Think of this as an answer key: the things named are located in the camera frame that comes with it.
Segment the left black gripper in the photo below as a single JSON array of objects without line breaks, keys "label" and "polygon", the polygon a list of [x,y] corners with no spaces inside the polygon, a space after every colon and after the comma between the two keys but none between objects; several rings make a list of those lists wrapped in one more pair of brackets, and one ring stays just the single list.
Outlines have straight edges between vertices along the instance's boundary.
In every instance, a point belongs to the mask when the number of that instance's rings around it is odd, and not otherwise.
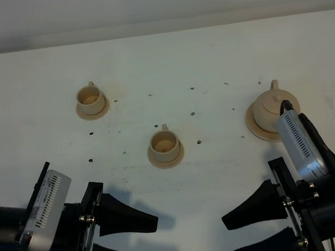
[{"label": "left black gripper", "polygon": [[157,230],[158,217],[134,209],[110,194],[102,194],[103,184],[88,183],[86,192],[72,217],[71,237],[68,241],[67,251],[117,251],[94,244],[97,216],[95,208],[99,204],[98,225],[99,235],[112,235],[113,233],[152,233]]}]

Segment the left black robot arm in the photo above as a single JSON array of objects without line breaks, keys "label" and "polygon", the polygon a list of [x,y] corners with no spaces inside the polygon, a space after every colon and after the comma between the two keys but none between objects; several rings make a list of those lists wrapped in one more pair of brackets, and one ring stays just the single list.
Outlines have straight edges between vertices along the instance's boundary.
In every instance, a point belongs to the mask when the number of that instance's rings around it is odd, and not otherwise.
[{"label": "left black robot arm", "polygon": [[[65,204],[49,251],[117,251],[92,243],[95,226],[100,236],[112,233],[152,233],[158,218],[136,210],[110,194],[102,183],[90,182],[80,203]],[[25,209],[0,206],[0,251],[18,251],[16,239]]]}]

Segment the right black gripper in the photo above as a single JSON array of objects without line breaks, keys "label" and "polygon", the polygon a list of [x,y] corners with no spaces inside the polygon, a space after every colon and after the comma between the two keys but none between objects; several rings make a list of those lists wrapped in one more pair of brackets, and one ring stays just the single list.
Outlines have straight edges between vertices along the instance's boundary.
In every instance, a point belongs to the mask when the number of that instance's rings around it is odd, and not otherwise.
[{"label": "right black gripper", "polygon": [[[300,223],[294,227],[301,234],[301,241],[291,227],[253,245],[234,251],[325,251],[323,241],[329,240],[334,249],[335,238],[335,157],[328,160],[331,172],[315,182],[294,181],[283,158],[268,162],[285,194],[290,216],[297,214]],[[252,194],[234,210],[222,217],[230,231],[257,222],[286,219],[284,207],[277,186],[265,180]]]}]

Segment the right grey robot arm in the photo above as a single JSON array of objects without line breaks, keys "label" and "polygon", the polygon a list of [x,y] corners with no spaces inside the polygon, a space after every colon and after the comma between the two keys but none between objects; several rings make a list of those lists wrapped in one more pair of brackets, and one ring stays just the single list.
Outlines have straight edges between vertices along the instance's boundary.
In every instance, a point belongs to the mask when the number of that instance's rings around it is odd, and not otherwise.
[{"label": "right grey robot arm", "polygon": [[282,158],[269,161],[277,182],[265,180],[222,221],[229,230],[273,219],[293,222],[234,251],[324,251],[323,242],[335,237],[335,154],[304,114],[284,112],[277,128],[300,179],[292,178]]}]

